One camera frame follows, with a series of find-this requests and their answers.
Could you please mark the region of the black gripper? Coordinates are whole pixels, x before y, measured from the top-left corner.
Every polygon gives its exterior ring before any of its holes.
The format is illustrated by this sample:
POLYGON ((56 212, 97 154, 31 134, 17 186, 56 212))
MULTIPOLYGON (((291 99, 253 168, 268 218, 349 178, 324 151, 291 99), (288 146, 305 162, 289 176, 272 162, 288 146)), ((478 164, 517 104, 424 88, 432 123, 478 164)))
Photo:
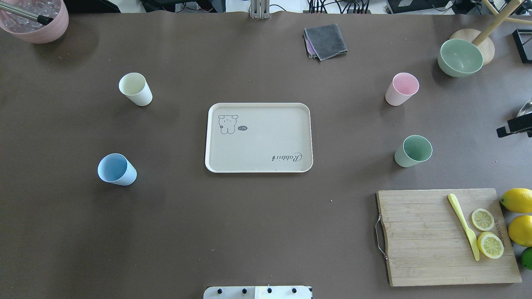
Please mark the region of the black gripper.
POLYGON ((519 134, 525 132, 528 137, 532 137, 532 114, 523 114, 507 121, 507 125, 497 129, 499 138, 506 137, 512 134, 519 134))

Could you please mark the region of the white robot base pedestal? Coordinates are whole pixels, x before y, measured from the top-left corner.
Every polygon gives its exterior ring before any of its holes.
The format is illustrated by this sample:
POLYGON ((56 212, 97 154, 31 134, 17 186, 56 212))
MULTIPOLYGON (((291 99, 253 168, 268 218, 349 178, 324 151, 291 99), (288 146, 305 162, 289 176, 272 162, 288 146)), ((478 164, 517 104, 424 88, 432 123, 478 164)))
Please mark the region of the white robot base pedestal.
POLYGON ((204 299, 312 299, 312 287, 296 286, 216 286, 208 287, 204 299))

